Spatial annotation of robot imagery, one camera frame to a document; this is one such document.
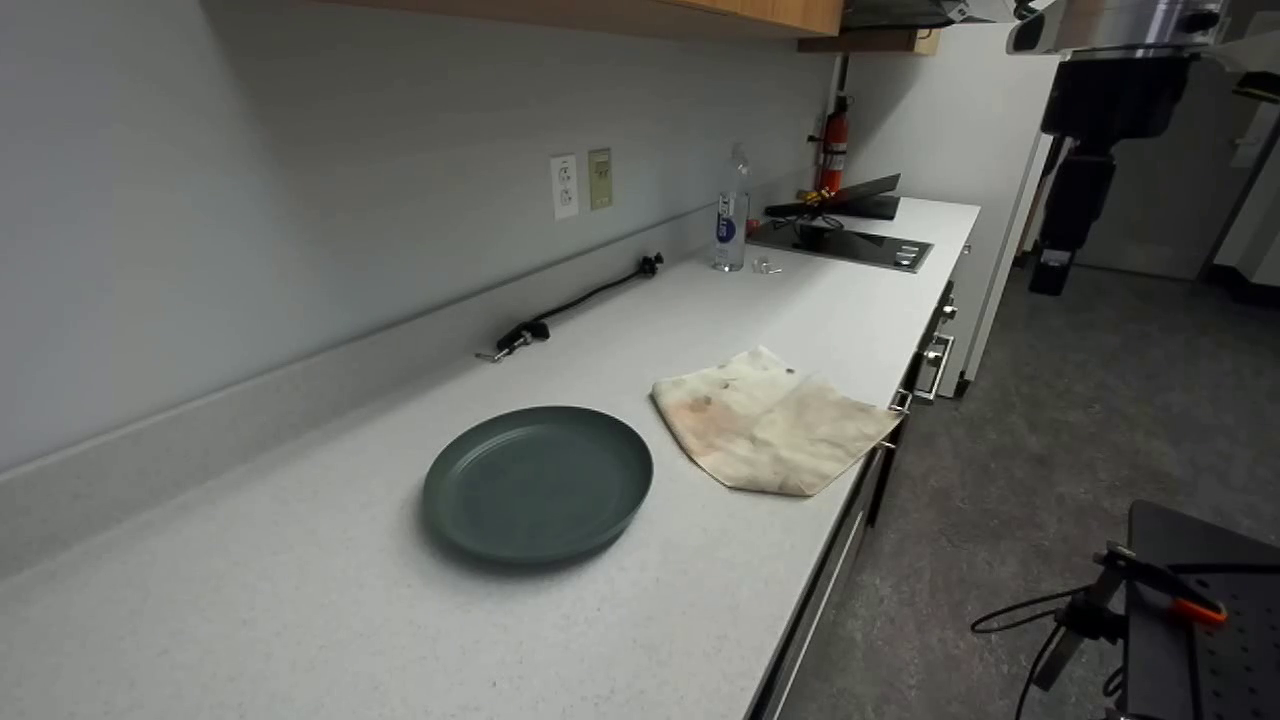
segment floor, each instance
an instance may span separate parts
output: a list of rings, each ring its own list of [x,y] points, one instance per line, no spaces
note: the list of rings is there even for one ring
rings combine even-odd
[[[1094,578],[1140,502],[1280,546],[1280,313],[1216,290],[1015,276],[981,384],[910,416],[881,529],[805,662],[789,720],[1000,720],[1044,627],[969,620]],[[1029,720],[1100,720],[1091,643]]]

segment wooden shelf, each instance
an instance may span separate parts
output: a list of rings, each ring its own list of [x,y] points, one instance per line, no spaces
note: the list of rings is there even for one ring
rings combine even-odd
[[[910,54],[926,55],[941,43],[941,29],[899,29],[899,32],[839,32],[805,37],[799,54]]]

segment plate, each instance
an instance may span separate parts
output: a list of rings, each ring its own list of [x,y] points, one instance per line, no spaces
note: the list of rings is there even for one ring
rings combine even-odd
[[[457,436],[430,464],[424,511],[446,546],[498,565],[567,565],[608,550],[640,511],[647,446],[593,409],[522,409]]]

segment white countertop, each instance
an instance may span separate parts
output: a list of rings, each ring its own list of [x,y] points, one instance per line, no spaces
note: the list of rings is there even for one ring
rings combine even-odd
[[[666,270],[504,365],[424,384],[276,449],[0,584],[3,720],[741,717],[850,479],[817,502],[701,478],[653,382],[763,345],[887,405],[974,220],[902,202],[855,227],[933,239],[917,276],[761,251],[781,271]],[[656,456],[600,555],[490,578],[418,533],[418,479],[462,428],[588,405]]]

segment towel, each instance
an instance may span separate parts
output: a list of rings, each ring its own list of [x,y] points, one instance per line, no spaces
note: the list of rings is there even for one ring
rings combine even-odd
[[[772,495],[825,492],[899,423],[894,414],[849,401],[768,348],[666,377],[653,390],[653,405],[711,479]]]

